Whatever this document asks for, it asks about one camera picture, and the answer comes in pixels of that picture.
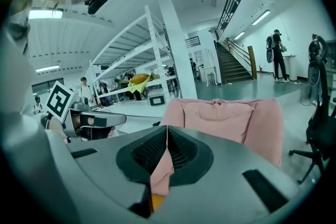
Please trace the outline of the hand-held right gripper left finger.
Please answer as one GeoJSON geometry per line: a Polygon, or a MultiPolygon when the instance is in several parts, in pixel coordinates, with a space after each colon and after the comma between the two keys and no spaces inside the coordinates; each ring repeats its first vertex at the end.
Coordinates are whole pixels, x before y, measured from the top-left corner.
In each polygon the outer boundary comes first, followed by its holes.
{"type": "Polygon", "coordinates": [[[47,133],[51,154],[70,203],[58,215],[63,223],[167,223],[161,206],[151,213],[150,174],[132,157],[134,149],[165,127],[129,135],[65,144],[47,133]]]}

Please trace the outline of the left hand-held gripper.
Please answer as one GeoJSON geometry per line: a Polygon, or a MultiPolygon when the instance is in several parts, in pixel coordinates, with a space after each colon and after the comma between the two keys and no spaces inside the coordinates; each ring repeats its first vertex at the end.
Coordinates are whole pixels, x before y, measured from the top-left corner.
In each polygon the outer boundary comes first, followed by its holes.
{"type": "Polygon", "coordinates": [[[65,143],[87,141],[82,127],[113,127],[124,124],[127,116],[109,112],[88,112],[87,98],[80,97],[60,82],[55,82],[46,103],[45,129],[60,135],[65,143]]]}

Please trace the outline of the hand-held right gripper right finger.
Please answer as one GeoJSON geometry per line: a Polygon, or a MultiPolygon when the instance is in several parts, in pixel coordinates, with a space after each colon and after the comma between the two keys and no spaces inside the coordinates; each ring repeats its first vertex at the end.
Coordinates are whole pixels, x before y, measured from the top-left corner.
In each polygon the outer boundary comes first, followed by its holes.
{"type": "Polygon", "coordinates": [[[243,176],[248,170],[260,171],[287,200],[299,192],[294,180],[245,145],[195,130],[171,129],[205,143],[214,160],[196,183],[170,188],[157,209],[158,223],[251,223],[269,216],[243,176]]]}

